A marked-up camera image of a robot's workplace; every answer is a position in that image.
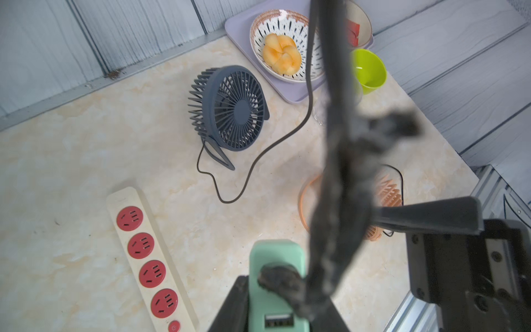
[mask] gray wall panel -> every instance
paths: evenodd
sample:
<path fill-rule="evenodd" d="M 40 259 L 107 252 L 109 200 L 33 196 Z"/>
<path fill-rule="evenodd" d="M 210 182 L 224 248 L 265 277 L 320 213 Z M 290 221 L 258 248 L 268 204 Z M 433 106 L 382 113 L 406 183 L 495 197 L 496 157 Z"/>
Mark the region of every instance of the gray wall panel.
<path fill-rule="evenodd" d="M 110 71 L 204 34 L 190 0 L 73 0 Z"/>
<path fill-rule="evenodd" d="M 531 103 L 531 27 L 411 96 L 461 152 Z"/>
<path fill-rule="evenodd" d="M 524 24 L 505 0 L 444 0 L 378 34 L 372 51 L 411 93 Z"/>
<path fill-rule="evenodd" d="M 512 189 L 531 201 L 531 107 L 493 131 L 461 156 L 469 166 L 491 164 Z"/>
<path fill-rule="evenodd" d="M 264 0 L 195 0 L 208 32 L 223 28 L 225 21 Z"/>
<path fill-rule="evenodd" d="M 442 0 L 356 0 L 369 16 L 373 33 L 413 16 Z"/>
<path fill-rule="evenodd" d="M 14 112 L 102 75 L 66 1 L 0 1 L 0 109 Z"/>

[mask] glass cup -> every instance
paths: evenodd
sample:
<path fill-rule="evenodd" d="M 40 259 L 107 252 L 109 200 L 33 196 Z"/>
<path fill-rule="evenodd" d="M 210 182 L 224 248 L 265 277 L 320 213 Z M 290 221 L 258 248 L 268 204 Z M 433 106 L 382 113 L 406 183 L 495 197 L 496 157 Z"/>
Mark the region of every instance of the glass cup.
<path fill-rule="evenodd" d="M 357 81 L 354 80 L 354 85 L 356 86 L 354 96 L 354 105 L 358 105 L 362 101 L 363 92 L 362 86 Z M 330 94 L 328 93 L 328 84 L 325 82 L 320 88 L 320 95 L 316 98 L 313 104 L 313 118 L 322 126 L 327 124 L 327 107 L 330 104 Z"/>

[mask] countertop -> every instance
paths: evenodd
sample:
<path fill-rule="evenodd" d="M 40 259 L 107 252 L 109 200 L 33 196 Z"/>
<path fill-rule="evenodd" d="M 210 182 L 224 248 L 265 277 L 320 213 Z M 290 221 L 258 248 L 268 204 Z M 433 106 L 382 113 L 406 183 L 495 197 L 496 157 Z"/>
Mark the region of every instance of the countertop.
<path fill-rule="evenodd" d="M 153 326 L 105 199 L 126 186 L 145 197 L 200 325 L 210 326 L 256 240 L 306 249 L 297 213 L 302 185 L 323 166 L 314 120 L 257 164 L 242 198 L 218 201 L 197 173 L 201 148 L 188 91 L 204 69 L 239 64 L 262 84 L 271 118 L 255 144 L 227 155 L 236 171 L 203 155 L 231 199 L 252 160 L 303 118 L 307 101 L 284 102 L 223 37 L 0 132 L 0 325 L 3 331 L 151 331 Z M 414 107 L 389 75 L 365 96 L 372 116 Z M 417 109 L 420 139 L 386 157 L 405 181 L 405 204 L 469 195 L 477 177 Z M 354 331 L 382 331 L 409 288 L 403 234 L 365 243 L 334 302 Z"/>

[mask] lime green bowl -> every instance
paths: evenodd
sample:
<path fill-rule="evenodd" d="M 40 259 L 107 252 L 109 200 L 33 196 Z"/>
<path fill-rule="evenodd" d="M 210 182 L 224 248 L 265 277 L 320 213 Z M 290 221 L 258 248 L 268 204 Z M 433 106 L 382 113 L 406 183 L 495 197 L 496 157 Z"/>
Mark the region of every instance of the lime green bowl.
<path fill-rule="evenodd" d="M 352 51 L 350 56 L 353 62 L 354 75 L 362 85 L 364 95 L 385 84 L 387 79 L 386 66 L 376 54 L 367 49 L 359 48 Z"/>

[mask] power button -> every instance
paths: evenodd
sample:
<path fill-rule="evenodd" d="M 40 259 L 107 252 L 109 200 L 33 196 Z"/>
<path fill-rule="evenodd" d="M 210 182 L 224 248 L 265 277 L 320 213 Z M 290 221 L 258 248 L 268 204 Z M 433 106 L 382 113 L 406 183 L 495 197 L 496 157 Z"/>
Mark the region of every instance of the power button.
<path fill-rule="evenodd" d="M 179 323 L 178 320 L 174 320 L 168 326 L 169 332 L 179 332 L 180 329 L 181 329 L 181 323 Z"/>

